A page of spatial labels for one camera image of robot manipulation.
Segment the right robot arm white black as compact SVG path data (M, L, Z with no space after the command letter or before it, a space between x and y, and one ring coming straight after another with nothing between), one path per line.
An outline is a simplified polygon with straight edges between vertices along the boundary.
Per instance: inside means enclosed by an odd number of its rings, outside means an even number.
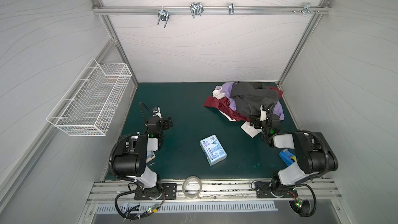
M338 169L338 159L322 133L307 130L280 133L273 127L276 122L275 115L249 117L249 125L261 129L261 138L268 146L294 150L295 160L276 173L270 182L270 190L296 187Z

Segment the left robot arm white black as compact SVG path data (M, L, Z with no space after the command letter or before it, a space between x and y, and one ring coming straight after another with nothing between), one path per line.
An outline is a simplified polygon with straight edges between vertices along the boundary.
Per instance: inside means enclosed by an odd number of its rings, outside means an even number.
M173 126L171 117L151 117L144 134L129 134L119 138L112 148L108 168L111 175L119 180L134 183L144 190L162 191L156 172L147 166L147 155L163 146L163 133Z

